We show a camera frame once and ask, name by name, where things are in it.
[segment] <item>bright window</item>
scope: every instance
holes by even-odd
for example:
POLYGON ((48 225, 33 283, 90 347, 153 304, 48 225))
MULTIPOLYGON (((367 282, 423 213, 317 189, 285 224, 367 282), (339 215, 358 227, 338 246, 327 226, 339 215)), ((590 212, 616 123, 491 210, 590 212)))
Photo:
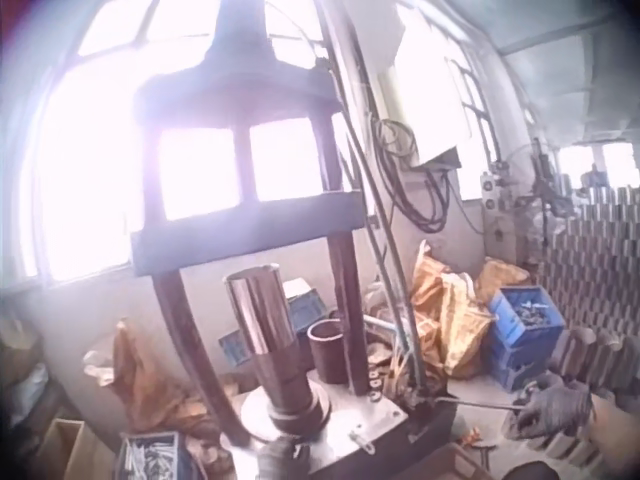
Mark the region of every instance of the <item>bright window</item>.
MULTIPOLYGON (((129 233, 140 228, 142 210, 134 94, 153 75, 197 65, 212 42, 217 2, 160 0, 151 21, 143 22, 151 13, 150 3, 106 3, 90 25, 75 63, 48 99, 35 143, 35 190, 29 189, 29 201, 21 203, 26 219, 21 223, 30 225, 33 212, 38 212, 44 252, 39 269, 53 280, 128 262, 129 233), (147 23, 147 32, 141 32, 147 23)), ((315 55, 326 53, 313 0, 269 0, 266 15, 281 60, 311 68, 315 55)), ((251 140, 261 200, 321 191, 309 121, 261 125, 252 129, 251 140)), ((165 131, 158 155, 169 219, 237 204, 230 131, 165 131)), ((23 183, 28 189, 30 182, 23 183)), ((25 263, 31 266, 33 258, 25 263)))
POLYGON ((591 170, 593 165, 593 150, 591 147, 574 146, 560 149, 558 152, 558 166, 560 172, 569 175, 571 188, 582 188, 582 175, 591 170))
POLYGON ((398 14, 406 28, 394 65, 398 96, 419 154, 457 145, 460 197, 481 198, 480 176, 499 151, 475 72, 460 44, 419 10, 399 5, 398 14))
POLYGON ((640 172, 630 143, 610 143, 602 151, 611 187, 640 187, 640 172))

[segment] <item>electrical wire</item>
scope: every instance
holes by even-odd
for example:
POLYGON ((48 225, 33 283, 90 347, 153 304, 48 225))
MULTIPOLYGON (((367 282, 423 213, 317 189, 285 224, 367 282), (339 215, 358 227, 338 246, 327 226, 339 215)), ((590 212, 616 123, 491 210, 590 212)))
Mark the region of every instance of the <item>electrical wire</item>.
POLYGON ((382 183, 393 205, 419 230, 427 234, 436 234, 444 230, 447 223, 451 200, 451 185, 443 171, 440 181, 431 169, 425 169, 424 185, 431 199, 431 212, 421 212, 409 200, 399 171, 399 164, 407 163, 417 154, 416 139, 413 131, 405 124, 395 120, 371 119, 373 139, 380 155, 376 155, 376 164, 382 183))
MULTIPOLYGON (((389 212, 389 225, 391 227, 393 227, 393 215, 396 213, 396 204, 392 203, 391 204, 391 211, 389 212)), ((382 263, 384 263, 385 259, 387 258, 387 247, 389 245, 388 244, 384 244, 384 249, 382 250, 382 263)))
POLYGON ((467 212, 465 212, 464 206, 462 205, 462 199, 460 197, 458 197, 458 195, 456 194, 456 190, 455 190, 455 188, 453 188, 453 185, 451 185, 451 180, 449 180, 448 176, 446 177, 446 181, 449 184, 449 188, 453 192, 453 198, 455 198, 456 203, 458 204, 458 207, 460 208, 460 211, 462 212, 462 215, 464 216, 464 219, 469 224, 469 227, 471 227, 471 230, 473 230, 478 235, 484 235, 484 232, 482 230, 476 228, 475 225, 473 224, 473 222, 471 221, 471 219, 469 219, 469 217, 467 215, 467 212))

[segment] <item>white wall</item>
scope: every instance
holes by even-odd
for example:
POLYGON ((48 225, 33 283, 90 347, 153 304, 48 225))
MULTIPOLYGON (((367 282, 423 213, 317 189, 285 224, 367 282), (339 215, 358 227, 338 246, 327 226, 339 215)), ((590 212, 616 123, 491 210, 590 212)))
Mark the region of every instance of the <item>white wall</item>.
MULTIPOLYGON (((426 192, 415 191, 416 203, 429 208, 426 192)), ((471 221, 482 225, 479 204, 465 207, 471 221)), ((393 230, 402 257, 405 275, 411 275, 420 241, 424 235, 396 212, 393 230)), ((484 258, 482 237, 473 233, 452 199, 445 230, 429 241, 436 256, 456 270, 477 274, 484 258)), ((366 234, 356 232, 356 253, 361 287, 375 276, 366 234)), ((275 262, 284 280, 304 277, 318 289, 328 305, 335 304, 326 243, 316 240, 256 255, 228 259, 183 270, 183 279, 200 334, 218 372, 228 370, 217 340, 236 329, 222 278, 234 271, 275 262)), ((119 401, 101 390, 82 372, 82 357, 105 335, 114 332, 121 318, 128 318, 145 342, 153 348, 167 371, 186 380, 164 326, 151 281, 134 278, 128 269, 94 278, 33 291, 19 299, 24 317, 42 334, 45 358, 51 372, 66 389, 82 415, 98 429, 115 434, 126 427, 119 401)))

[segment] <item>blue crate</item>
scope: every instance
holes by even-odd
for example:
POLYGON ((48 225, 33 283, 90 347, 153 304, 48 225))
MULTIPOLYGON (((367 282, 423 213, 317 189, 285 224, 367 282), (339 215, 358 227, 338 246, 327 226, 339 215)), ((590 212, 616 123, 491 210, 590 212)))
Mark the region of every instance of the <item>blue crate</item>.
POLYGON ((318 320, 326 318, 327 306, 315 288, 288 301, 289 318, 296 332, 306 332, 318 320))
POLYGON ((489 310, 496 315, 496 328, 508 347, 520 347, 541 338, 557 342, 565 327, 560 311, 547 291, 539 286, 503 287, 489 303, 489 310), (525 326, 514 309, 526 302, 548 305, 546 314, 549 322, 541 326, 525 326))
POLYGON ((524 388, 527 383, 546 372, 547 364, 546 362, 534 362, 517 368, 491 365, 489 371, 491 376, 502 385, 502 388, 511 393, 524 388))
POLYGON ((551 358, 558 342, 554 337, 542 337, 522 347, 509 347, 496 325, 491 325, 484 339, 483 348, 488 361, 501 368, 514 368, 534 362, 546 362, 551 358))

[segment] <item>gloved hand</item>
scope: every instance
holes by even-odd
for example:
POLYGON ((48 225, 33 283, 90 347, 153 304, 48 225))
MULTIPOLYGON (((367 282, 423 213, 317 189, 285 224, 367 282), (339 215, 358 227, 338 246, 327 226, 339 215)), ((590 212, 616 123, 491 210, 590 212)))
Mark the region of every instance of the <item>gloved hand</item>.
POLYGON ((258 453, 259 480, 304 480, 309 477, 309 445, 282 436, 258 453))
POLYGON ((545 375, 536 382, 540 391, 518 414, 515 439, 547 437, 565 430, 575 432, 589 421, 590 392, 567 387, 557 379, 555 375, 545 375))

